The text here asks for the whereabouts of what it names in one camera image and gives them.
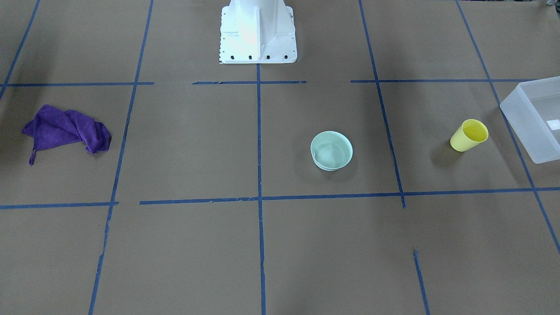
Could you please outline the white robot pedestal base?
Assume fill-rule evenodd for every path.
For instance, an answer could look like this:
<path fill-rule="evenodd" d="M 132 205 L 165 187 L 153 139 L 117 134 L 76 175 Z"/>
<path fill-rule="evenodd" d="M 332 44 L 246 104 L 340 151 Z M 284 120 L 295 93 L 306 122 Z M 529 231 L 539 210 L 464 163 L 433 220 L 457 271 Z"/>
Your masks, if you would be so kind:
<path fill-rule="evenodd" d="M 283 0 L 231 0 L 220 17 L 221 64 L 297 61 L 294 10 Z"/>

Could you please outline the purple microfiber cloth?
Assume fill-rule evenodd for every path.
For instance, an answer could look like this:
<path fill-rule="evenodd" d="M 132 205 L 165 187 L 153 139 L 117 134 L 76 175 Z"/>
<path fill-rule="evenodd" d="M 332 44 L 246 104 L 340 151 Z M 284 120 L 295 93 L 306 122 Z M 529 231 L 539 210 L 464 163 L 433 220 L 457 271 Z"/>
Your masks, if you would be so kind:
<path fill-rule="evenodd" d="M 82 142 L 90 154 L 106 152 L 112 135 L 108 128 L 94 118 L 76 110 L 61 110 L 43 105 L 21 131 L 33 138 L 29 165 L 34 165 L 37 151 Z"/>

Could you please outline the translucent plastic storage box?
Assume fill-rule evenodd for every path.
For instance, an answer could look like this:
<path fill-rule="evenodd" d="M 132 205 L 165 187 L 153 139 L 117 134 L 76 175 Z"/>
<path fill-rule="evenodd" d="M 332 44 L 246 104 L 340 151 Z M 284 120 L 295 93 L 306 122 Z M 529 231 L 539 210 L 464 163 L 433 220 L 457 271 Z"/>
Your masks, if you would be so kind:
<path fill-rule="evenodd" d="M 560 158 L 560 78 L 519 83 L 500 109 L 536 164 Z"/>

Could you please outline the yellow plastic cup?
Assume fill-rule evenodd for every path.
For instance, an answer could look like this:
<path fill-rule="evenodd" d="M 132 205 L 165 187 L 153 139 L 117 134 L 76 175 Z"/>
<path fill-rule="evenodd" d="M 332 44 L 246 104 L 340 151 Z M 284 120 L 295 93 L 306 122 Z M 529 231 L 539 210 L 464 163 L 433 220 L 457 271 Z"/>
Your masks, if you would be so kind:
<path fill-rule="evenodd" d="M 457 152 L 465 152 L 485 142 L 488 136 L 488 129 L 481 121 L 468 119 L 452 135 L 450 145 Z"/>

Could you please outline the mint green bowl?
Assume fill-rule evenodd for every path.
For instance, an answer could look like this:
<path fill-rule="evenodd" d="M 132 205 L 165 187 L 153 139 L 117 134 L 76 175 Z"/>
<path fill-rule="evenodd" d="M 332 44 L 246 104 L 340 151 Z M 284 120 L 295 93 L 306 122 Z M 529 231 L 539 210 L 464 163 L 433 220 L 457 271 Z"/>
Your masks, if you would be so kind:
<path fill-rule="evenodd" d="M 316 167 L 328 172 L 344 168 L 354 155 L 350 140 L 337 131 L 323 131 L 315 135 L 310 152 Z"/>

